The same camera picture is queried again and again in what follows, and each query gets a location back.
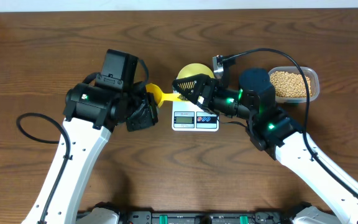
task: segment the white kitchen scale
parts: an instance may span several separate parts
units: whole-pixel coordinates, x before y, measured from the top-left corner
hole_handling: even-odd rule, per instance
[[[200,63],[192,63],[180,70],[177,78],[186,78],[198,74],[209,75],[214,78],[213,72]],[[217,131],[218,117],[201,110],[189,101],[172,102],[172,129],[175,131]]]

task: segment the clear plastic bin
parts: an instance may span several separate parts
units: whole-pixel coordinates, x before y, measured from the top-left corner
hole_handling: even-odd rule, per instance
[[[310,101],[313,101],[320,94],[320,84],[318,82],[317,73],[313,69],[308,67],[301,67],[301,69],[305,74],[305,76],[310,78],[310,88],[312,94],[312,96],[310,97]],[[299,74],[299,71],[295,66],[275,67],[271,69],[268,75],[271,76],[275,72],[289,72],[289,73]],[[276,96],[276,101],[277,103],[305,103],[306,97],[289,98],[289,97]]]

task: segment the yellow object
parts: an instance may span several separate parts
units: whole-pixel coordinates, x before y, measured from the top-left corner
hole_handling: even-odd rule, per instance
[[[205,74],[209,75],[211,78],[215,78],[214,73],[207,66],[200,63],[192,63],[184,66],[183,69],[180,70],[177,79],[187,78],[198,74]]]
[[[179,98],[180,93],[163,93],[160,87],[154,85],[153,83],[149,83],[146,85],[146,90],[149,93],[153,93],[154,100],[158,104],[160,108],[164,101],[183,101]]]

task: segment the brown tabletop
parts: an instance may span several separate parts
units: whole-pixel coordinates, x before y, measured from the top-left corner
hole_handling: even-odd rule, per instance
[[[62,121],[66,92],[101,70],[108,48],[144,59],[150,81],[170,92],[185,65],[257,47],[282,50],[317,72],[321,94],[311,103],[308,132],[358,180],[358,9],[0,13],[0,223],[25,218],[57,148],[27,139],[16,118],[38,112]],[[271,53],[240,58],[232,87],[245,68],[286,65]],[[304,105],[285,109],[303,121]],[[176,132],[171,115],[172,104],[164,103],[156,126],[114,130],[81,210],[100,201],[182,211],[284,210],[307,201],[329,210],[299,177],[256,150],[240,126]],[[40,138],[59,138],[45,121],[23,124]]]

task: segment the container of beans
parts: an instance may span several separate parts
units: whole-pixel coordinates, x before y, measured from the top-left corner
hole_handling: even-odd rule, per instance
[[[307,67],[301,67],[308,82],[310,101],[320,94],[320,85],[317,73]],[[268,73],[270,82],[276,90],[277,103],[304,103],[306,102],[305,83],[295,66],[276,67]]]

